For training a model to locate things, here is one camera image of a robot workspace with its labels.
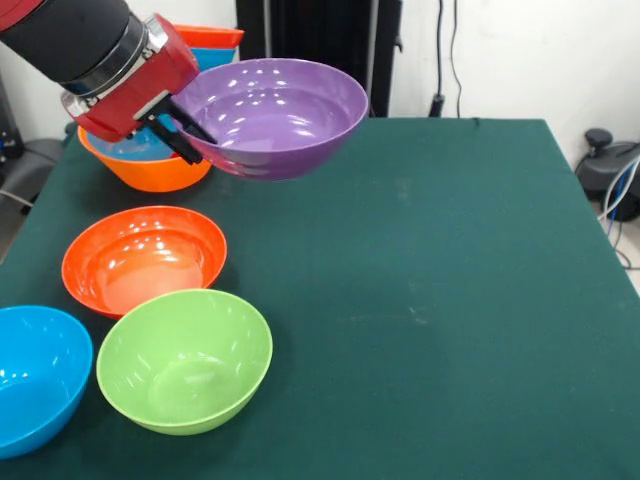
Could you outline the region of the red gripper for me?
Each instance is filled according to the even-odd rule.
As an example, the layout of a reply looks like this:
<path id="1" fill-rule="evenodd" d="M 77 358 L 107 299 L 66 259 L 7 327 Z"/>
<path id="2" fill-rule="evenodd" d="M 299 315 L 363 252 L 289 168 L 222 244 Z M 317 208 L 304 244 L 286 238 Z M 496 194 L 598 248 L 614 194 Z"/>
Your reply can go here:
<path id="1" fill-rule="evenodd" d="M 72 118 L 93 135 L 117 142 L 140 129 L 166 99 L 166 113 L 185 132 L 217 144 L 171 97 L 198 74 L 195 56 L 174 25 L 159 14 L 144 21 L 131 14 L 116 45 L 72 82 Z M 203 161 L 167 116 L 151 115 L 146 127 L 186 163 Z"/>

